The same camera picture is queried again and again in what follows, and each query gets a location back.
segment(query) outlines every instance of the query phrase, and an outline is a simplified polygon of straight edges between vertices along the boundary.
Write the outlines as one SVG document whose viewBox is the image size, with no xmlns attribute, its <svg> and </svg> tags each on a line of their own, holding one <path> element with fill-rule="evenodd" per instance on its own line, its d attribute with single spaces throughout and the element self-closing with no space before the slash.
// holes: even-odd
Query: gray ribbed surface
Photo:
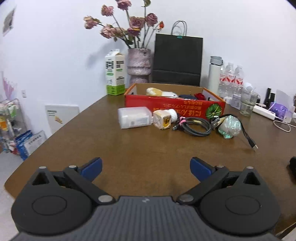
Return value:
<svg viewBox="0 0 296 241">
<path fill-rule="evenodd" d="M 237 238 L 208 227 L 193 207 L 171 197 L 123 196 L 113 205 L 100 206 L 79 229 L 54 237 L 18 234 L 13 241 L 278 241 L 271 234 Z"/>
</svg>

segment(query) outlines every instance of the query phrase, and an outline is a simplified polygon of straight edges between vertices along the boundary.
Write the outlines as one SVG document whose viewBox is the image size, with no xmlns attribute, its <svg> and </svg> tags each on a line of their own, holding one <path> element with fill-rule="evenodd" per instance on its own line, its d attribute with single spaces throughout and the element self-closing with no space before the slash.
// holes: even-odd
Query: open box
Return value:
<svg viewBox="0 0 296 241">
<path fill-rule="evenodd" d="M 206 100 L 192 100 L 164 96 L 148 96 L 146 89 L 154 87 L 162 91 L 171 91 L 177 95 L 194 95 L 202 93 Z M 174 109 L 181 116 L 201 117 L 210 119 L 213 116 L 222 115 L 225 108 L 225 101 L 219 96 L 203 87 L 190 85 L 171 85 L 141 83 L 133 84 L 124 94 L 125 107 L 146 106 L 151 112 L 156 110 Z"/>
</svg>

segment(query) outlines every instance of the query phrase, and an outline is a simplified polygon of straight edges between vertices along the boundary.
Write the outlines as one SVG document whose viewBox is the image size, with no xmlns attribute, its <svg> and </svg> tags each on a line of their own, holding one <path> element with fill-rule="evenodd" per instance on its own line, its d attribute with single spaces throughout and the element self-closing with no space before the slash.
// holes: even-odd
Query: milk carton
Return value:
<svg viewBox="0 0 296 241">
<path fill-rule="evenodd" d="M 125 92 L 125 59 L 119 49 L 114 49 L 105 57 L 107 94 L 119 95 Z"/>
</svg>

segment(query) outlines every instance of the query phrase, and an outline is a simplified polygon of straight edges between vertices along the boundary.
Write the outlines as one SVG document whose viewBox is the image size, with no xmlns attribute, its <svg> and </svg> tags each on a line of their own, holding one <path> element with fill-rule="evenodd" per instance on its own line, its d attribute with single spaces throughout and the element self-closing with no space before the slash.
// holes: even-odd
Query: plush toy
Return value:
<svg viewBox="0 0 296 241">
<path fill-rule="evenodd" d="M 176 97 L 178 98 L 178 95 L 174 92 L 167 92 L 167 91 L 161 91 L 157 88 L 148 88 L 146 90 L 146 95 L 152 95 L 152 96 L 166 96 L 166 97 Z"/>
</svg>

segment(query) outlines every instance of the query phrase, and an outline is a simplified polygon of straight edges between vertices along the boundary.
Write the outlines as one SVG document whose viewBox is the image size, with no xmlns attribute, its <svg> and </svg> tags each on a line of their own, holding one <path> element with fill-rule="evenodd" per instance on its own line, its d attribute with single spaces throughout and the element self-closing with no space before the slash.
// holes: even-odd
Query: brown tabletop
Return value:
<svg viewBox="0 0 296 241">
<path fill-rule="evenodd" d="M 296 185 L 287 169 L 296 155 L 296 129 L 286 133 L 273 122 L 253 113 L 243 117 L 227 106 L 224 113 L 239 115 L 259 149 L 253 151 L 241 133 L 225 140 L 216 131 L 208 137 L 193 137 L 181 131 L 146 126 L 121 130 L 117 109 L 124 96 L 105 96 L 52 135 L 5 183 L 16 197 L 39 166 L 63 170 L 80 166 L 94 157 L 103 160 L 103 171 L 93 181 L 113 195 L 164 196 L 176 198 L 198 184 L 190 173 L 193 156 L 215 166 L 239 171 L 254 166 L 279 201 L 282 216 L 275 232 L 296 222 Z"/>
</svg>

